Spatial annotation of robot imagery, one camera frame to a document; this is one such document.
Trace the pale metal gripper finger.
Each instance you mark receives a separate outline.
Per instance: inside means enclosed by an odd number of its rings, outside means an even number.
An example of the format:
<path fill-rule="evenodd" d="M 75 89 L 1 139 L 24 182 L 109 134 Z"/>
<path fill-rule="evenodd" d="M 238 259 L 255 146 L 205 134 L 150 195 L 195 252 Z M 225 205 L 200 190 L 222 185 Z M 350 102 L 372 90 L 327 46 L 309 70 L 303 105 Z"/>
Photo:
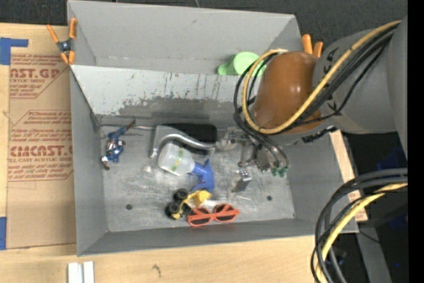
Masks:
<path fill-rule="evenodd" d="M 237 145 L 237 131 L 234 129 L 227 129 L 223 136 L 217 141 L 217 146 L 236 146 Z"/>
<path fill-rule="evenodd" d="M 243 192 L 251 182 L 252 177 L 247 170 L 236 170 L 233 174 L 232 193 Z"/>

